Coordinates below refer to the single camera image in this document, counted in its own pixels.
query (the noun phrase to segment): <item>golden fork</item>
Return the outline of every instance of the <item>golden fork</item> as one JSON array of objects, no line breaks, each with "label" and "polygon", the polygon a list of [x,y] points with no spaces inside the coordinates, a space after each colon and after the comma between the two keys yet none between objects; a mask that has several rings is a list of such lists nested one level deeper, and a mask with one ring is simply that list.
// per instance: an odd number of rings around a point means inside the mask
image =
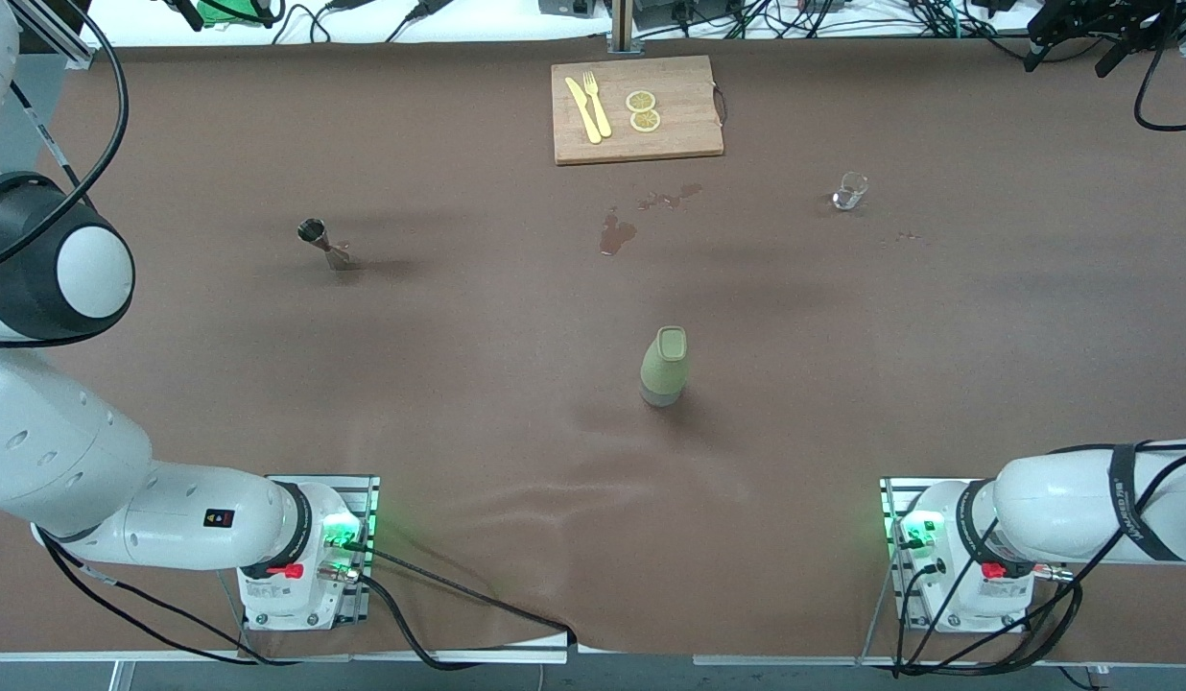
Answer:
[{"label": "golden fork", "polygon": [[601,136],[611,136],[611,121],[606,119],[606,111],[601,108],[601,100],[597,97],[597,78],[592,71],[585,73],[585,91],[593,97],[593,114],[597,115],[597,130]]}]

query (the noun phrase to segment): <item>black label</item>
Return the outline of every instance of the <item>black label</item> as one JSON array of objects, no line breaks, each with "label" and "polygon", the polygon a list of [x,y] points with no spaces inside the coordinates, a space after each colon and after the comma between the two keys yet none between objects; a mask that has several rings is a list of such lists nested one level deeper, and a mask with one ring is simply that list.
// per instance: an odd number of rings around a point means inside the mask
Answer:
[{"label": "black label", "polygon": [[234,524],[234,508],[209,508],[205,512],[205,527],[230,527]]}]

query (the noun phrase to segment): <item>cutting board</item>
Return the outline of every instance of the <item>cutting board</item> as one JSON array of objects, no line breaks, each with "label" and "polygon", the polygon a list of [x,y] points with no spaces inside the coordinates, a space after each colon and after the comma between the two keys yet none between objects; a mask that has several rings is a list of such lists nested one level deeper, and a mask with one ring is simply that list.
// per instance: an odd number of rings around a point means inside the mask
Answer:
[{"label": "cutting board", "polygon": [[[589,143],[575,98],[563,78],[584,87],[585,71],[597,77],[601,105],[612,135]],[[631,127],[627,95],[651,91],[657,96],[661,127],[640,133]],[[707,56],[686,58],[632,58],[605,63],[550,65],[550,109],[555,121],[555,164],[608,164],[720,156],[721,119],[712,102],[712,63]],[[593,114],[593,103],[588,105]]]}]

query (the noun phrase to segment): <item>brown table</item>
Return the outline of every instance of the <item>brown table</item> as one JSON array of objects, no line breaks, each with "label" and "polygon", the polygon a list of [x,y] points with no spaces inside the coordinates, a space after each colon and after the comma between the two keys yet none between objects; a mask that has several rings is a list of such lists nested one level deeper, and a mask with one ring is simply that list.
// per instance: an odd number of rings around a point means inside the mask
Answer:
[{"label": "brown table", "polygon": [[[605,50],[126,52],[132,127],[94,200],[138,293],[55,357],[159,459],[378,473],[382,545],[625,652],[856,655],[879,476],[1186,436],[1186,134],[1129,119],[1146,58],[1097,79],[968,40],[657,44],[712,55],[725,156],[557,169],[550,63]],[[102,65],[68,79],[78,166],[113,104]],[[1186,120],[1181,58],[1148,114]],[[872,188],[842,215],[848,169]],[[606,257],[611,210],[638,232]],[[307,216],[364,270],[330,273]],[[667,324],[691,384],[652,411],[637,369]],[[211,572],[109,570],[230,627]],[[546,633],[388,582],[431,647]],[[377,604],[268,651],[400,647]],[[0,651],[90,648],[155,644],[0,516]],[[1186,568],[1098,570],[1057,657],[1186,664]]]}]

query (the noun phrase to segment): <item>bottle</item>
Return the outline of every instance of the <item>bottle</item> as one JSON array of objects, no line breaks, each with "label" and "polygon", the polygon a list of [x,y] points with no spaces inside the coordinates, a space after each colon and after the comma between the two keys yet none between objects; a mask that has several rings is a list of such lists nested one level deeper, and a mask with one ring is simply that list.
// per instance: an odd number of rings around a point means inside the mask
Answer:
[{"label": "bottle", "polygon": [[645,352],[640,366],[640,396],[650,407],[671,407],[686,386],[686,332],[680,326],[663,326]]}]

